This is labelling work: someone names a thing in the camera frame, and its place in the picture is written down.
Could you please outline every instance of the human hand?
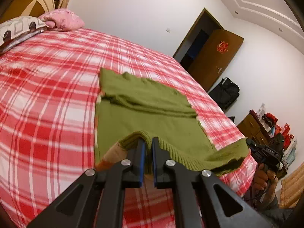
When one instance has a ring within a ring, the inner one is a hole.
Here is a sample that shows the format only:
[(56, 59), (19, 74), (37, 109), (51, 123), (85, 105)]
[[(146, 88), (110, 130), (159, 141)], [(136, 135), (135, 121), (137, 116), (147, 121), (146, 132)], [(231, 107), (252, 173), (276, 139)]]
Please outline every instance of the human hand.
[(270, 179), (271, 185), (269, 186), (266, 195), (264, 197), (264, 201), (270, 200), (275, 196), (275, 188), (278, 184), (278, 178), (276, 177), (276, 173), (271, 170), (267, 170), (267, 173), (263, 171), (264, 164), (260, 164), (259, 168), (256, 170), (253, 178), (253, 188), (257, 190), (264, 190), (267, 187), (267, 181)]

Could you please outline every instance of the red plaid blanket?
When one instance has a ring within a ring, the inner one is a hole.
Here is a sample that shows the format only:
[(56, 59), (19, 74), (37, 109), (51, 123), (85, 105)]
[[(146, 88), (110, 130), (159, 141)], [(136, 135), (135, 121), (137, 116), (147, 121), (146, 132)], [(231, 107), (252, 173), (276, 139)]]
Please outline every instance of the red plaid blanket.
[[(0, 57), (0, 202), (25, 227), (94, 166), (94, 108), (101, 67), (151, 78), (185, 94), (220, 149), (243, 137), (173, 58), (104, 33), (44, 32)], [(256, 162), (221, 177), (242, 195)], [(172, 193), (146, 181), (127, 189), (124, 227), (175, 227)]]

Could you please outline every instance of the wooden furniture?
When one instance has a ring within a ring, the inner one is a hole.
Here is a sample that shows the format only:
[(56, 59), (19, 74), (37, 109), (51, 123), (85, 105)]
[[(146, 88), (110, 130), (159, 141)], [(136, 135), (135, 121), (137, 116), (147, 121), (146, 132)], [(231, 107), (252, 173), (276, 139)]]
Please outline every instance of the wooden furniture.
[(0, 17), (0, 23), (19, 16), (40, 15), (55, 9), (54, 0), (13, 0)]
[(237, 128), (245, 137), (254, 140), (256, 143), (269, 145), (271, 138), (254, 111), (250, 110)]

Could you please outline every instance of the metal bolt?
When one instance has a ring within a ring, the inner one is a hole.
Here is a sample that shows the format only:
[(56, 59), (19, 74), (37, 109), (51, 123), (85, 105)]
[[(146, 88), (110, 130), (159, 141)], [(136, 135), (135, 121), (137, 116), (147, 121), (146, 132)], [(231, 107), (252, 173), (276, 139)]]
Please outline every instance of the metal bolt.
[(212, 172), (210, 170), (202, 170), (202, 175), (205, 177), (211, 176)]
[(121, 161), (121, 164), (124, 165), (124, 166), (128, 166), (128, 165), (131, 164), (131, 161), (130, 161), (129, 159), (123, 159), (123, 160)]
[(91, 176), (94, 176), (95, 175), (95, 170), (93, 169), (88, 169), (85, 174), (88, 176), (88, 177), (91, 177)]
[(175, 166), (175, 164), (176, 164), (176, 162), (174, 160), (172, 160), (172, 159), (168, 159), (166, 161), (166, 165), (167, 166)]

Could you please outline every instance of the red decoration on door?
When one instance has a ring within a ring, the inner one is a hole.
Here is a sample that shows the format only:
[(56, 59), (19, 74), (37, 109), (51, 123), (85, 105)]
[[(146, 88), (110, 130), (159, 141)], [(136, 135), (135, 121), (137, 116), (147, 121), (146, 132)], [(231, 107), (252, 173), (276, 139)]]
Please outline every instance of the red decoration on door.
[(221, 41), (221, 43), (217, 46), (217, 51), (221, 52), (221, 54), (224, 54), (227, 52), (228, 43), (225, 43), (225, 41)]

